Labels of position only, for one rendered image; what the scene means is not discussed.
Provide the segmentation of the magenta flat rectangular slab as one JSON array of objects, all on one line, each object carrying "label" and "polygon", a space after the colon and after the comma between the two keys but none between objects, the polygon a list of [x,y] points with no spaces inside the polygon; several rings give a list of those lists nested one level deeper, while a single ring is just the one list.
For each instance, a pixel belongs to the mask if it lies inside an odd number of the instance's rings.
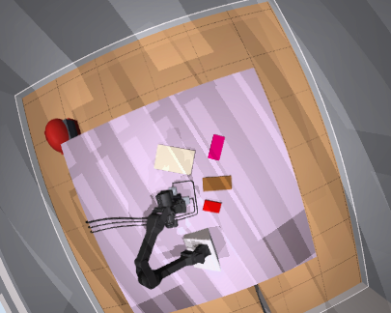
[{"label": "magenta flat rectangular slab", "polygon": [[225,137],[220,135],[213,135],[208,158],[219,160],[223,148]]}]

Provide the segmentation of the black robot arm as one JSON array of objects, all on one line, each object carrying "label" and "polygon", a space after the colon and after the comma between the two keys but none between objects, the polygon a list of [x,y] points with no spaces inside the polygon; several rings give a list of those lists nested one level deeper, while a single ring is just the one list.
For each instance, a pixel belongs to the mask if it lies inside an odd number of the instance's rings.
[{"label": "black robot arm", "polygon": [[[211,255],[206,243],[199,244],[193,251],[186,249],[184,252],[181,252],[181,257],[176,261],[172,261],[160,269],[152,270],[149,266],[149,260],[157,235],[163,231],[165,224],[166,227],[175,226],[176,213],[186,213],[185,200],[181,198],[177,199],[176,202],[172,202],[169,190],[159,192],[155,199],[158,207],[154,207],[152,214],[148,215],[145,238],[134,260],[138,282],[150,290],[157,287],[167,275],[169,276],[185,266],[194,266],[198,263],[204,264],[205,258]],[[171,208],[173,205],[176,211]]]}]

